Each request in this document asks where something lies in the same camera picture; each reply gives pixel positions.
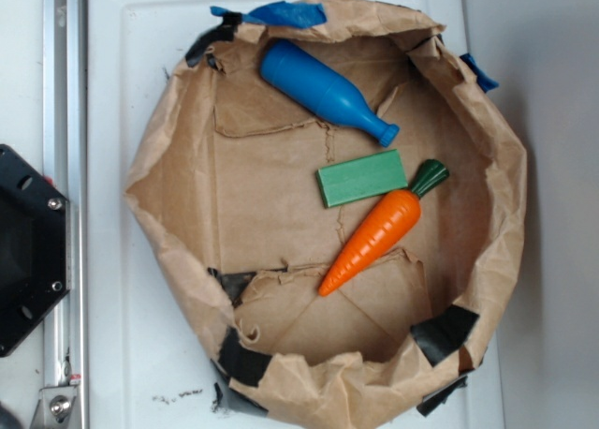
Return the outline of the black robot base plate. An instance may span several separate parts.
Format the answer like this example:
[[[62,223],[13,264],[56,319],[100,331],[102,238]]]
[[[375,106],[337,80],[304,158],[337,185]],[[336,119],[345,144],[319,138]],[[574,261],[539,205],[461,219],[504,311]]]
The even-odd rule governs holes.
[[[67,295],[68,199],[1,146],[1,356]]]

